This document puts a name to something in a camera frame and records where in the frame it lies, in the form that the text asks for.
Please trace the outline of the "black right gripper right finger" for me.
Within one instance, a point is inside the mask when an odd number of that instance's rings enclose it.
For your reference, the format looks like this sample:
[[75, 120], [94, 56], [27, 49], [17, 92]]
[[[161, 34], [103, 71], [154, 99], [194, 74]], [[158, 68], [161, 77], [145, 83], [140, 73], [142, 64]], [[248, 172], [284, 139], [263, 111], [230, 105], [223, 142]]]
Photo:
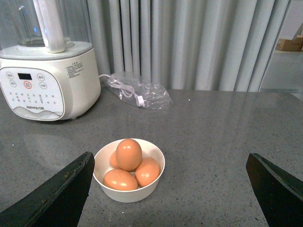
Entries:
[[250, 153], [246, 170], [270, 227], [303, 225], [303, 182], [257, 153]]

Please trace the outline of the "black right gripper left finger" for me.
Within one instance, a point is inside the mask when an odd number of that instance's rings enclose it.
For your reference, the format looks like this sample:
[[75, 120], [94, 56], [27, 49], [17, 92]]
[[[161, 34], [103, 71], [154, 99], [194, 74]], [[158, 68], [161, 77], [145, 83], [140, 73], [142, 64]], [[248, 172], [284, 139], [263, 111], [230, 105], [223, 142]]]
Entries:
[[89, 195], [95, 159], [85, 152], [0, 214], [2, 227], [76, 227]]

